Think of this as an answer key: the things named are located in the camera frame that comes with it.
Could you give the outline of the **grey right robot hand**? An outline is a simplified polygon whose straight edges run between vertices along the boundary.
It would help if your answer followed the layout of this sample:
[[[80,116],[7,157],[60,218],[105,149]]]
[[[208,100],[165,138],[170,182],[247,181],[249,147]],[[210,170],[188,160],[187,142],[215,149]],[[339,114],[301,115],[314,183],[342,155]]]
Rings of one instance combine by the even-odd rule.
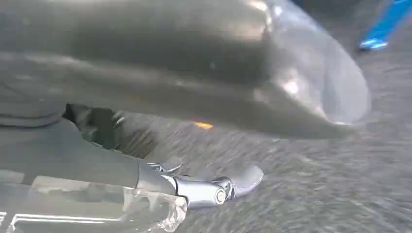
[[[131,138],[126,113],[329,139],[369,107],[356,62],[290,0],[3,0],[0,230],[173,233],[262,181],[131,156],[107,140]]]

